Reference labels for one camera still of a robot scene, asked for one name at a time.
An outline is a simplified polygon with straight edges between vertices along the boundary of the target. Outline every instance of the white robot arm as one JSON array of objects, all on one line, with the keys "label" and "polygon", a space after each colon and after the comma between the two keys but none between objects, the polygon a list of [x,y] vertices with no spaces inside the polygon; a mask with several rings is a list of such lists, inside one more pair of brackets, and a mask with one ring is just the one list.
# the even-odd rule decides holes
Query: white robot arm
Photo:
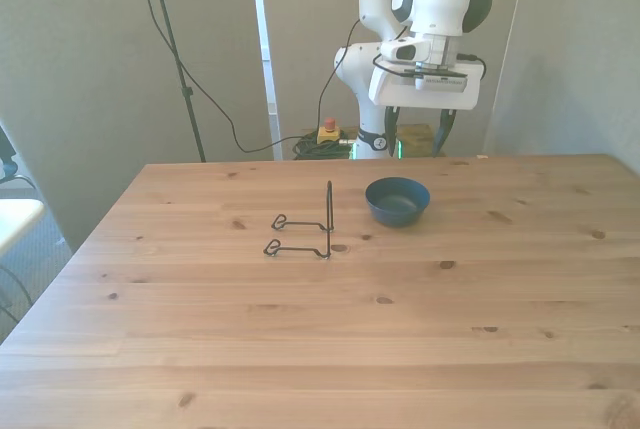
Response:
[{"label": "white robot arm", "polygon": [[486,19],[491,1],[360,0],[362,24],[382,42],[352,46],[358,50],[349,50],[337,71],[360,104],[358,158],[393,154],[392,108],[475,108],[484,66],[459,61],[460,40]]}]

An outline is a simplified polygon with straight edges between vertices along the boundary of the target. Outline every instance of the floor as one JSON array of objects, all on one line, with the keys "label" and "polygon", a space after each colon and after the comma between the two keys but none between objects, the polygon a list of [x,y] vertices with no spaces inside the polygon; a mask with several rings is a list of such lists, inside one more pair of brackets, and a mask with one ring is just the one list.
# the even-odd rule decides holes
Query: floor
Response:
[{"label": "floor", "polygon": [[[31,189],[1,189],[0,199],[38,199]],[[71,258],[71,250],[62,237],[50,213],[38,222],[31,232],[7,254],[0,264],[13,271],[36,300],[51,284]],[[0,305],[21,319],[29,306],[16,284],[0,272]],[[0,314],[0,343],[14,327],[4,314]]]}]

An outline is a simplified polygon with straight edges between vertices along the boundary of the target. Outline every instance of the wire stand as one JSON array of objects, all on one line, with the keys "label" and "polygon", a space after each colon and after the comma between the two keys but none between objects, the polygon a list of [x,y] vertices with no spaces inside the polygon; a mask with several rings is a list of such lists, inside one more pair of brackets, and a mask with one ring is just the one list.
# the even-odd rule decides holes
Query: wire stand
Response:
[{"label": "wire stand", "polygon": [[284,214],[278,215],[271,224],[271,227],[276,231],[281,231],[286,226],[317,226],[322,232],[327,234],[327,250],[326,253],[320,252],[320,250],[313,247],[283,247],[282,242],[279,239],[272,240],[264,249],[264,253],[267,256],[275,257],[281,251],[297,251],[297,252],[313,252],[316,256],[322,259],[329,259],[331,257],[331,233],[333,232],[333,184],[331,181],[327,183],[327,223],[326,225],[319,222],[289,222],[287,216]]}]

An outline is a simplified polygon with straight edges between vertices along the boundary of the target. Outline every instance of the black cord bundle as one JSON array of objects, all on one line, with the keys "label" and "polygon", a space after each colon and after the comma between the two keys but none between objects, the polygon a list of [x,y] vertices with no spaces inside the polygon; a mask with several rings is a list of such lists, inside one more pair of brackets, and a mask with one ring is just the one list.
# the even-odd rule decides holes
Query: black cord bundle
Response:
[{"label": "black cord bundle", "polygon": [[[346,139],[347,134],[342,131],[340,139]],[[318,133],[311,132],[304,136],[294,146],[296,161],[318,161],[322,159],[348,159],[351,153],[351,146],[343,146],[338,141],[325,141],[318,144]]]}]

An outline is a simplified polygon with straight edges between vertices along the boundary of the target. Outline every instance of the black cable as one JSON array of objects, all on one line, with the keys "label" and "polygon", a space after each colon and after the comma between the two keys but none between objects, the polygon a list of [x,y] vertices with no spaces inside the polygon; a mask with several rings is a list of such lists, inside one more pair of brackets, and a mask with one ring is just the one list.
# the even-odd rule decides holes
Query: black cable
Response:
[{"label": "black cable", "polygon": [[0,312],[5,313],[13,322],[15,322],[16,324],[19,324],[20,321],[18,320],[17,317],[15,317],[13,314],[11,314],[8,310],[6,310],[4,307],[0,306]]},{"label": "black cable", "polygon": [[265,147],[261,147],[259,149],[245,149],[244,147],[242,147],[242,144],[240,144],[240,141],[238,140],[238,136],[236,134],[236,126],[233,122],[233,119],[231,119],[231,117],[229,116],[229,114],[227,114],[227,112],[220,106],[220,104],[218,104],[218,102],[200,85],[200,83],[191,75],[191,73],[189,72],[189,70],[187,69],[187,67],[184,65],[184,63],[182,62],[182,60],[178,57],[178,55],[176,54],[176,52],[173,49],[173,46],[171,45],[171,43],[169,42],[169,40],[167,39],[167,37],[164,35],[164,32],[162,31],[162,29],[160,28],[160,24],[158,23],[158,20],[156,19],[156,15],[155,12],[153,10],[153,5],[151,4],[151,0],[147,0],[147,5],[149,6],[149,12],[151,13],[151,19],[153,20],[153,24],[155,25],[156,29],[158,30],[158,33],[160,34],[160,36],[162,37],[162,40],[164,41],[164,43],[167,45],[167,47],[169,48],[169,50],[171,51],[171,53],[174,55],[174,57],[176,58],[176,62],[178,62],[180,64],[180,66],[182,67],[182,70],[184,71],[184,73],[187,75],[187,77],[191,80],[191,82],[193,82],[193,84],[200,90],[200,92],[202,92],[202,94],[209,99],[209,101],[211,101],[213,103],[214,106],[216,106],[218,108],[218,110],[222,113],[222,115],[227,119],[227,121],[229,121],[229,124],[231,125],[231,132],[233,134],[233,140],[236,144],[236,146],[238,146],[238,149],[240,149],[242,152],[244,152],[245,154],[251,154],[254,152],[260,152],[260,151],[264,151],[266,149],[269,149],[273,146],[276,146],[284,141],[288,141],[291,139],[301,139],[304,136],[291,136],[291,137],[285,137],[284,139],[280,139],[279,141],[276,141],[272,144],[269,144],[268,146]]},{"label": "black cable", "polygon": [[[346,139],[347,133],[340,133],[341,139]],[[312,132],[304,136],[293,148],[297,161],[317,161],[323,159],[348,159],[350,146],[343,146],[338,141],[317,143],[318,133]]]},{"label": "black cable", "polygon": [[481,57],[476,56],[475,54],[458,54],[458,60],[459,61],[467,61],[467,62],[481,62],[482,65],[484,66],[484,70],[482,71],[482,79],[484,79],[484,76],[487,75],[487,63],[484,62],[484,59],[482,59]]},{"label": "black cable", "polygon": [[24,287],[24,284],[18,278],[18,276],[16,276],[13,272],[11,272],[9,269],[4,267],[2,264],[0,264],[0,271],[4,272],[7,276],[9,276],[13,280],[13,282],[15,282],[18,285],[18,287],[22,291],[22,294],[24,294],[24,297],[27,299],[27,302],[29,303],[29,307],[32,307],[33,299],[31,299],[31,295],[29,294],[29,291],[27,291],[27,288]]},{"label": "black cable", "polygon": [[396,41],[404,36],[404,33],[407,32],[407,29],[409,29],[409,26],[404,26],[404,29],[400,32],[400,34],[396,36]]},{"label": "black cable", "polygon": [[345,45],[344,54],[342,55],[342,58],[340,59],[340,61],[338,61],[338,64],[336,64],[336,67],[333,68],[333,71],[331,72],[331,75],[329,76],[329,80],[324,85],[324,88],[322,89],[322,92],[320,93],[320,99],[318,100],[318,123],[316,124],[316,134],[318,132],[320,132],[320,118],[321,118],[321,115],[322,115],[322,99],[324,98],[324,93],[327,92],[327,88],[329,87],[329,84],[331,84],[331,81],[333,80],[333,76],[336,75],[336,72],[338,72],[338,69],[340,68],[340,66],[344,62],[345,58],[347,57],[347,53],[349,52],[349,46],[351,45],[351,37],[353,36],[353,31],[356,30],[356,27],[358,26],[358,24],[360,24],[360,19],[358,19],[353,24],[353,27],[349,31],[349,37],[347,37],[347,44]]}]

